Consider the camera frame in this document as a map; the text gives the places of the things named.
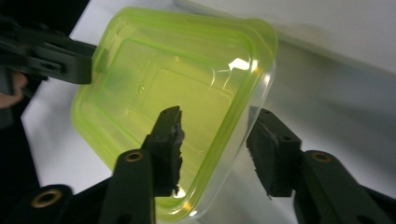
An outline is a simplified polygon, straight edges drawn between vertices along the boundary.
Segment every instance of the translucent lid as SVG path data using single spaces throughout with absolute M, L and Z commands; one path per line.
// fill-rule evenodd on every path
M 141 147 L 162 110 L 179 105 L 180 193 L 157 198 L 156 208 L 160 220 L 180 220 L 199 202 L 276 50 L 263 21 L 125 8 L 94 53 L 92 84 L 75 97 L 73 124 L 112 169 L 121 152 Z

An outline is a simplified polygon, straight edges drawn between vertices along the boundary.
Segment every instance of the plastic container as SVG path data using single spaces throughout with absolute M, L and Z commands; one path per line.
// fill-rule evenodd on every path
M 125 8 L 93 56 L 92 84 L 78 91 L 75 128 L 113 169 L 140 148 L 159 113 L 179 105 L 186 134 L 180 191 L 156 198 L 160 221 L 202 215 L 229 173 L 271 85 L 277 50 L 272 27 Z

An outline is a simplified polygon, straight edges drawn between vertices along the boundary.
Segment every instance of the green plastic container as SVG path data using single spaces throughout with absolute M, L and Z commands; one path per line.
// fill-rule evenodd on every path
M 202 215 L 246 141 L 271 85 L 273 28 L 259 20 L 220 19 L 128 7 L 107 26 L 82 86 L 73 124 L 113 169 L 140 148 L 160 112 L 179 105 L 186 134 L 180 192 L 157 198 L 157 218 Z

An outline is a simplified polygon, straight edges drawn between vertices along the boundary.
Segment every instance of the person's hand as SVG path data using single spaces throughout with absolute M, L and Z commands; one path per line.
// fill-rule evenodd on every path
M 0 92 L 0 109 L 11 107 L 23 99 L 21 89 L 27 84 L 26 76 L 20 72 L 14 72 L 12 82 L 14 84 L 14 95 L 10 96 Z

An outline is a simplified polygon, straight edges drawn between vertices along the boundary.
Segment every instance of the container lid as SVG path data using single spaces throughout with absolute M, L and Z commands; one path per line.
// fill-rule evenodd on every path
M 75 96 L 73 124 L 112 169 L 123 151 L 141 147 L 162 110 L 179 105 L 180 191 L 157 198 L 156 209 L 160 220 L 180 220 L 199 202 L 276 50 L 263 21 L 125 8 L 93 55 L 92 84 Z

